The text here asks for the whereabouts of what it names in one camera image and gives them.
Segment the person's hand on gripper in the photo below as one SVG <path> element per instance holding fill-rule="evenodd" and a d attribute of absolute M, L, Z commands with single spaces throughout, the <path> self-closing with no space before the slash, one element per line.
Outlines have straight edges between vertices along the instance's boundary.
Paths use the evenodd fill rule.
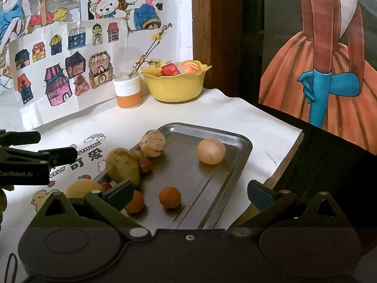
<path fill-rule="evenodd" d="M 6 194 L 5 192 L 6 191 L 13 191 L 15 188 L 13 185 L 1 185 L 1 188 L 0 188 L 0 224 L 2 223 L 3 221 L 3 213 L 4 211 L 6 210 L 7 206 L 8 206 L 8 200 L 6 198 Z"/>

